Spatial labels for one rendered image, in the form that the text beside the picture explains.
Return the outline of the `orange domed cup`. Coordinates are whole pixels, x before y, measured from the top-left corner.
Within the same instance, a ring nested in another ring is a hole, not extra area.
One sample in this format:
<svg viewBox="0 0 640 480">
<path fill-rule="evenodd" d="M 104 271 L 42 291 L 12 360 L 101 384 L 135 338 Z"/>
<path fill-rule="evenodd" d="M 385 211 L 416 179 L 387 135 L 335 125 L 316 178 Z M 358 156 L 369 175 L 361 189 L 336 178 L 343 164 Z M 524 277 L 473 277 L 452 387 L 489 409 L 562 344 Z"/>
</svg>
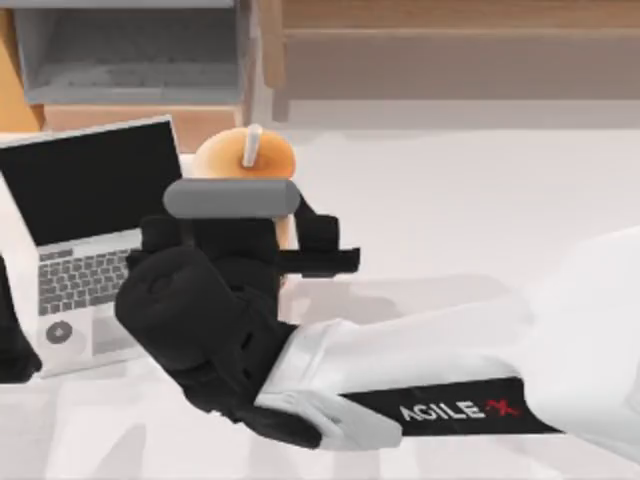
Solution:
<svg viewBox="0 0 640 480">
<path fill-rule="evenodd" d="M 262 127 L 241 127 L 220 132 L 205 141 L 193 158 L 197 179 L 287 179 L 295 172 L 295 154 L 279 134 Z M 253 218 L 287 220 L 288 217 Z M 191 238 L 192 223 L 202 219 L 180 219 L 186 224 L 187 245 L 180 258 L 193 271 L 203 272 L 208 261 Z"/>
</svg>

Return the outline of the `pale grey rounded box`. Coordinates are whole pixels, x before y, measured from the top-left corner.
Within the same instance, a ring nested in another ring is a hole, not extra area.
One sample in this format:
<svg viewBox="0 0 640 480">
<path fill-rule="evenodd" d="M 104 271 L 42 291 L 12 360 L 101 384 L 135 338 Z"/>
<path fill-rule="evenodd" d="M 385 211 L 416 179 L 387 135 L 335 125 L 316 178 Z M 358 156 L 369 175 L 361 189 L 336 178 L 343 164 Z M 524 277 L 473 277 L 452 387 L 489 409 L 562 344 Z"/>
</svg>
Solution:
<svg viewBox="0 0 640 480">
<path fill-rule="evenodd" d="M 170 185 L 163 196 L 166 210 L 179 219 L 286 217 L 301 200 L 287 179 L 186 178 Z"/>
</svg>

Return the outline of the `silver laptop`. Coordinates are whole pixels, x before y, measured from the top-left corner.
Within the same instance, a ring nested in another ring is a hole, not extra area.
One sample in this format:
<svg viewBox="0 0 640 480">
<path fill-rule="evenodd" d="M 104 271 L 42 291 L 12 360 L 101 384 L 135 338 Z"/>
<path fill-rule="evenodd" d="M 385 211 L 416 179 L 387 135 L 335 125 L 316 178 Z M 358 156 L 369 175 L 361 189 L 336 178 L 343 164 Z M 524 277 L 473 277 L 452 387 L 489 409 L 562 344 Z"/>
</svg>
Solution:
<svg viewBox="0 0 640 480">
<path fill-rule="evenodd" d="M 142 352 L 114 315 L 141 219 L 182 176 L 169 116 L 0 146 L 0 177 L 35 252 L 36 350 L 50 377 Z"/>
</svg>

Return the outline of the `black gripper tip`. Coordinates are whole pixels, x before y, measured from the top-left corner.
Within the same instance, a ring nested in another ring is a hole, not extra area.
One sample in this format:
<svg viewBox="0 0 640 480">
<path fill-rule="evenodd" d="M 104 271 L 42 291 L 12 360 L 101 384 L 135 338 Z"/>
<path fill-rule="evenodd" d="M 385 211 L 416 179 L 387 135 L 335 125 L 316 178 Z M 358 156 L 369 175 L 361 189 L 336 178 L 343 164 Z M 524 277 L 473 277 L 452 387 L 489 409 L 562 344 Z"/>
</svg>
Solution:
<svg viewBox="0 0 640 480">
<path fill-rule="evenodd" d="M 4 257 L 0 254 L 0 385 L 29 382 L 42 369 L 16 315 Z"/>
</svg>

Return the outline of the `grey pierced drawer inside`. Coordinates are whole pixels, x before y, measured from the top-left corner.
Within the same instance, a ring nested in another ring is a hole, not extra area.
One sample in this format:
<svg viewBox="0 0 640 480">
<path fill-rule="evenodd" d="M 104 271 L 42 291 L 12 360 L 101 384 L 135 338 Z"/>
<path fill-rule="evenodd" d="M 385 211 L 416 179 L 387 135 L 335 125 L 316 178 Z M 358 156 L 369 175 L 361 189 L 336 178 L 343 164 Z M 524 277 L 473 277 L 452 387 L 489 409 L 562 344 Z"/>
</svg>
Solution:
<svg viewBox="0 0 640 480">
<path fill-rule="evenodd" d="M 249 0 L 0 0 L 33 104 L 232 104 Z"/>
</svg>

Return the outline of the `wooden cupboard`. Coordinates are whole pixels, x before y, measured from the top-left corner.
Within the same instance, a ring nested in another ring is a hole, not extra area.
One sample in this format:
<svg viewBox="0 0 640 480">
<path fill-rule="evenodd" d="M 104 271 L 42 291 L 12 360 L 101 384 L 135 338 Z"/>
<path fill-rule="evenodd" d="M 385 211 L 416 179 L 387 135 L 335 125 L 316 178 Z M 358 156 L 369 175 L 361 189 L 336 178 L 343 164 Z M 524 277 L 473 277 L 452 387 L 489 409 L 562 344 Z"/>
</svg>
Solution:
<svg viewBox="0 0 640 480">
<path fill-rule="evenodd" d="M 24 97 L 12 11 L 0 8 L 0 133 L 35 133 L 44 125 L 43 106 Z"/>
</svg>

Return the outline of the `wooden open shelves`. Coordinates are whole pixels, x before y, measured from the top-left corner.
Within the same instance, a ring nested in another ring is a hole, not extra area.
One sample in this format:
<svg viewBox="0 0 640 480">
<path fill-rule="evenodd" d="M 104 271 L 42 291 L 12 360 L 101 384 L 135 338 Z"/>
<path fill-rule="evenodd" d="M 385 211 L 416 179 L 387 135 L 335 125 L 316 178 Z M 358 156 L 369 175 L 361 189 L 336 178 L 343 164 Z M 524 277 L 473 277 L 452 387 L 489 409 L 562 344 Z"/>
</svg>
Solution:
<svg viewBox="0 0 640 480">
<path fill-rule="evenodd" d="M 640 100 L 640 0 L 255 0 L 292 101 Z"/>
</svg>

